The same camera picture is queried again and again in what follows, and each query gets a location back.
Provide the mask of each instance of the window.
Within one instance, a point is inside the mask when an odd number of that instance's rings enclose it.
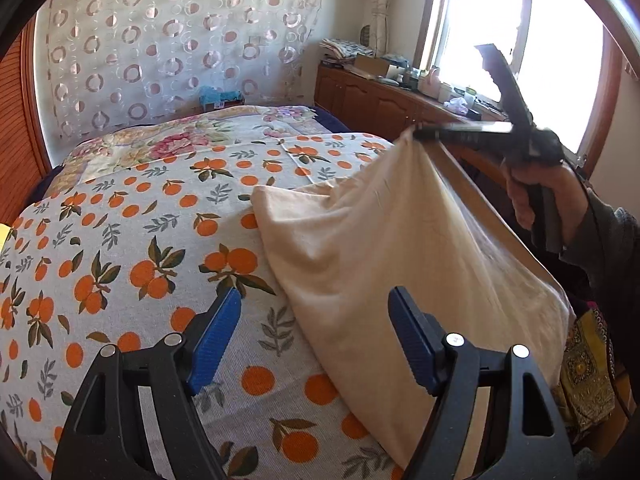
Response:
[[[516,77],[538,126],[551,128],[577,153],[598,89],[603,27],[584,0],[442,0],[436,45],[425,45],[422,68],[500,101],[476,44],[495,43]]]

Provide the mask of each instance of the patterned fabric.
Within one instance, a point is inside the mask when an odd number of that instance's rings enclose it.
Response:
[[[327,133],[328,130],[314,120],[315,116],[304,106],[236,106],[158,126],[127,128],[80,144],[65,159],[65,169],[51,183],[47,194],[66,191],[79,182],[137,164],[197,152],[207,146]]]
[[[269,121],[258,117],[260,140],[225,132],[236,143],[114,165],[15,221],[0,254],[0,421],[44,479],[102,345],[152,346],[231,285],[244,296],[242,317],[214,382],[196,399],[228,475],[401,477],[316,361],[267,264],[249,202],[256,184],[348,176],[388,143],[369,134],[277,139],[262,133]],[[270,123],[304,123],[283,119],[274,111]],[[143,412],[149,402],[143,397]],[[159,434],[151,428],[148,437],[157,458]],[[158,473],[172,478],[163,466]]]
[[[48,0],[35,41],[39,114],[57,149],[196,113],[204,85],[300,102],[322,0]]]
[[[569,331],[554,397],[573,442],[607,420],[615,407],[604,320],[597,309],[584,314]]]
[[[335,59],[355,59],[358,54],[373,56],[373,50],[367,46],[346,40],[322,40],[320,46],[329,50]]]

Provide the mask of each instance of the person's hand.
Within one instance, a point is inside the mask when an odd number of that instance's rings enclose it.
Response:
[[[565,164],[552,168],[539,164],[510,168],[503,163],[500,169],[507,179],[507,195],[513,203],[518,223],[527,230],[532,229],[536,215],[523,184],[541,184],[554,192],[562,222],[562,241],[568,246],[589,207],[582,183],[571,168]]]

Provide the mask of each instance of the floral quilt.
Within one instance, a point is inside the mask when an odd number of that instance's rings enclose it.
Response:
[[[91,178],[107,176],[137,164],[168,156],[197,152],[246,140],[314,136],[329,131],[304,106],[236,106],[170,121],[156,126],[134,126],[83,142],[65,159],[47,195]]]
[[[250,202],[258,184],[348,176],[389,144],[320,133],[306,108],[242,109],[87,143],[70,160],[84,160],[74,178],[88,178],[14,222],[0,252],[0,424],[45,480],[100,348],[152,346],[230,286],[244,297],[241,320],[195,399],[229,478],[401,478],[316,360],[267,263]],[[152,401],[141,396],[148,415]],[[145,415],[150,451],[171,479],[152,419]]]

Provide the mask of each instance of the cardboard box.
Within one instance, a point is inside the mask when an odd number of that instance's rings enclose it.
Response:
[[[386,77],[389,72],[390,65],[391,63],[384,59],[380,59],[379,57],[363,56],[362,54],[358,54],[356,56],[356,61],[354,63],[354,66],[357,69],[380,77]]]

